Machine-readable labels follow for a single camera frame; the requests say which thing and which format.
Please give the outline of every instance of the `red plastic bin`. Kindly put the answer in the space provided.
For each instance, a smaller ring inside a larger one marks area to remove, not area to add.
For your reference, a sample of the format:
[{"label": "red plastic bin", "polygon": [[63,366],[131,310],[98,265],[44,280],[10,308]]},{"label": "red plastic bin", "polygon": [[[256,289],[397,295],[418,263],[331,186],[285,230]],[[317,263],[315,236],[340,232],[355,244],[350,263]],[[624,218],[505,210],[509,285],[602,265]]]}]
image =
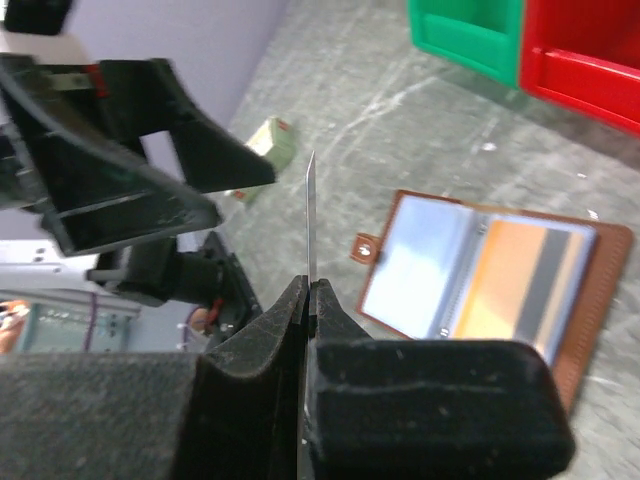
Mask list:
[{"label": "red plastic bin", "polygon": [[640,1],[528,0],[520,85],[640,135]]}]

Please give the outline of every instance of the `leather tab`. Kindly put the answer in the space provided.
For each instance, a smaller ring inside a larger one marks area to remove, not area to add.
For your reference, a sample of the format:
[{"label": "leather tab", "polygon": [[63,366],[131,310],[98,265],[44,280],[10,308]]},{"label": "leather tab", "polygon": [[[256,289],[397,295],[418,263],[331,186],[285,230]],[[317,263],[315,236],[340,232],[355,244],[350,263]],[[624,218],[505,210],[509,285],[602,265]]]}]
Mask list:
[{"label": "leather tab", "polygon": [[368,233],[358,233],[351,247],[351,259],[363,265],[371,265],[378,258],[380,239]]}]

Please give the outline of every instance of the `green plastic bin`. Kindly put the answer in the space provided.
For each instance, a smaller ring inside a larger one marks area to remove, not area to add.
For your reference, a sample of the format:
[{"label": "green plastic bin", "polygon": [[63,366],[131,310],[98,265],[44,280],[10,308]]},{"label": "green plastic bin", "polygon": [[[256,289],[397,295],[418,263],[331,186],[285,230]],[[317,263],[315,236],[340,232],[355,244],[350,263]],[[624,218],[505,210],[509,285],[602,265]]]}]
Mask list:
[{"label": "green plastic bin", "polygon": [[409,0],[416,47],[518,88],[525,0]]}]

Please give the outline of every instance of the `small box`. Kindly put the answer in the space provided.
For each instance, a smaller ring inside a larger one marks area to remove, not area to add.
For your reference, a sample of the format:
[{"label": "small box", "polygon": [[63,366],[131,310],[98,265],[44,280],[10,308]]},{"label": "small box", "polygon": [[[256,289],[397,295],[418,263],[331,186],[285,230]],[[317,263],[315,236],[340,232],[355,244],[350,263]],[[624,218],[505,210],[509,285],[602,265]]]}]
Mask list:
[{"label": "small box", "polygon": [[[278,117],[269,117],[249,139],[246,146],[270,162],[276,173],[284,170],[296,154],[293,129]],[[265,186],[230,190],[227,194],[233,195],[244,203],[251,203]]]}]

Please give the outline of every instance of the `floor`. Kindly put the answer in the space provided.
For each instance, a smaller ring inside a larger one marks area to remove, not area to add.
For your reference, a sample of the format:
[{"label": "floor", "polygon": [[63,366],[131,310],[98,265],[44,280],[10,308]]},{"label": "floor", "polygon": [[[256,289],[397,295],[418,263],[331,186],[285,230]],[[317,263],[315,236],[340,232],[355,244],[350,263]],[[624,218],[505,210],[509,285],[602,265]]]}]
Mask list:
[{"label": "floor", "polygon": [[[640,234],[640,141],[414,49],[404,0],[292,0],[233,123],[248,138],[277,114],[299,155],[258,201],[232,201],[228,234],[269,305],[306,271],[304,171],[317,151],[319,273],[353,312],[398,188],[631,226]],[[638,478],[640,253],[632,253],[572,423],[563,478]],[[374,335],[382,333],[364,322]]]}]

